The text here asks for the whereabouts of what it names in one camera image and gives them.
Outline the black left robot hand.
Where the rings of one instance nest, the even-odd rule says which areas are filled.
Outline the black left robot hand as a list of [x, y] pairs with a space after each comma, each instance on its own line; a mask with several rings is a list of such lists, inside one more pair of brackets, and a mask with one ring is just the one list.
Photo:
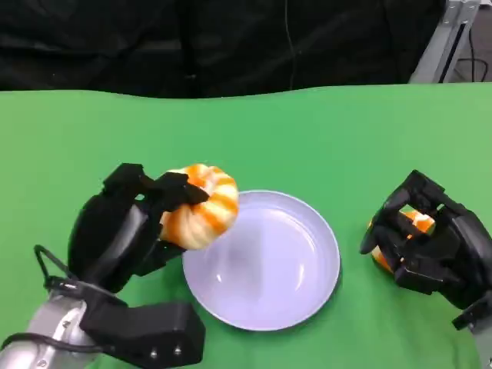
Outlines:
[[134, 275], [145, 276], [184, 253], [162, 235], [161, 216], [207, 201], [186, 174], [149, 178], [140, 164], [123, 163], [81, 209], [68, 245], [68, 269], [78, 280], [119, 292]]

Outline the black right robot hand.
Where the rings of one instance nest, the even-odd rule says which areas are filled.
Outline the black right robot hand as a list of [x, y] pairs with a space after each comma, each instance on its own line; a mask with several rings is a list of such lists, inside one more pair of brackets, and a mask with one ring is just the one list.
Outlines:
[[491, 289], [491, 236], [444, 188], [413, 170], [371, 219], [360, 252], [379, 248], [395, 283], [466, 309]]

